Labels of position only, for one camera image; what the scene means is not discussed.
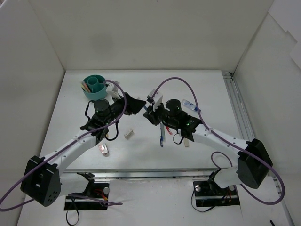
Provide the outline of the red gel pen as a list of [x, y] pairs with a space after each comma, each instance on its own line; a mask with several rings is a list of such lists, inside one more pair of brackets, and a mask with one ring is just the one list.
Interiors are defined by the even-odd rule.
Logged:
[[168, 133], [169, 133], [170, 135], [173, 134], [169, 127], [166, 127], [166, 129], [167, 129], [167, 131], [168, 131]]

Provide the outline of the dark blue gel pen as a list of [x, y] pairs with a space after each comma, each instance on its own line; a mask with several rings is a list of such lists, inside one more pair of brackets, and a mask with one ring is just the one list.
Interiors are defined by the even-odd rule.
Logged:
[[163, 133], [163, 125], [162, 123], [160, 123], [159, 125], [160, 127], [160, 146], [163, 147], [164, 146], [164, 133]]

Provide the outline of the eraser block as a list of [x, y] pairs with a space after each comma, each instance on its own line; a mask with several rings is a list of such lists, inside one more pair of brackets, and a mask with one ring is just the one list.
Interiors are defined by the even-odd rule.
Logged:
[[124, 133], [124, 138], [125, 139], [130, 139], [130, 137], [132, 136], [134, 134], [134, 130], [132, 129], [132, 128], [130, 128], [130, 129], [128, 129], [127, 131], [126, 131], [126, 133]]

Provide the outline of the orange pencil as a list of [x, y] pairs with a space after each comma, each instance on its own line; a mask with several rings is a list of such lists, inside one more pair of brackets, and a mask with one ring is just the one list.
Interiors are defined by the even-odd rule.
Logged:
[[87, 92], [87, 88], [86, 88], [86, 86], [84, 85], [84, 82], [82, 81], [82, 87], [83, 87], [83, 89]]

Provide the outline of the grey-blue pen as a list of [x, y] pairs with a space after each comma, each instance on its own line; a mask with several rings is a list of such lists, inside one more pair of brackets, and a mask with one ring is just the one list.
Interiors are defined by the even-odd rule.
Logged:
[[91, 93], [90, 88], [88, 87], [88, 85], [84, 81], [83, 81], [83, 84], [85, 85], [87, 92]]

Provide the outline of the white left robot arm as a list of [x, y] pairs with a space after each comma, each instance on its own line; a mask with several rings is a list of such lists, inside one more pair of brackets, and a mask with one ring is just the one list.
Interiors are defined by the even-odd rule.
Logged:
[[136, 115], [146, 105], [146, 101], [134, 99], [128, 93], [114, 98], [112, 104], [106, 99], [93, 103], [94, 115], [64, 147], [43, 157], [34, 156], [27, 163], [20, 189], [44, 207], [70, 193], [90, 197], [94, 192], [93, 179], [81, 173], [68, 176], [65, 170], [85, 151], [99, 144], [106, 137], [108, 127], [116, 124], [122, 115]]

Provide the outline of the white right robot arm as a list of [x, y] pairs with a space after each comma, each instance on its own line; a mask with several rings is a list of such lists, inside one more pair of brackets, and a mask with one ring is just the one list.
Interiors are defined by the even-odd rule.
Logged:
[[166, 104], [161, 101], [150, 101], [144, 117], [153, 125], [162, 123], [175, 129], [182, 139], [204, 144], [237, 162], [236, 166], [219, 169], [210, 175], [208, 188], [214, 194], [219, 194], [228, 186], [240, 184], [257, 189], [272, 166], [271, 159], [260, 140], [247, 141], [208, 129], [200, 119], [183, 111], [177, 99], [171, 99]]

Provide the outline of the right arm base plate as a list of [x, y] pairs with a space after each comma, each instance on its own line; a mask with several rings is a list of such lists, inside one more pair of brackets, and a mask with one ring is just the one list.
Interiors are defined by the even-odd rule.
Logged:
[[195, 209], [204, 208], [201, 212], [216, 207], [240, 206], [237, 189], [234, 186], [220, 188], [208, 182], [208, 179], [194, 179], [191, 205]]

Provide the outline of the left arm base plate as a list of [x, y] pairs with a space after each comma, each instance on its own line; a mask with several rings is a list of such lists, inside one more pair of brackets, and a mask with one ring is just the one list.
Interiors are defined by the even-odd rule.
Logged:
[[[108, 181], [98, 181], [95, 182], [93, 187], [89, 190], [87, 197], [104, 200], [109, 198], [110, 192], [110, 183]], [[64, 202], [64, 211], [69, 210], [107, 210], [108, 204], [101, 204], [95, 200], [87, 199], [87, 198], [76, 198], [66, 196]]]

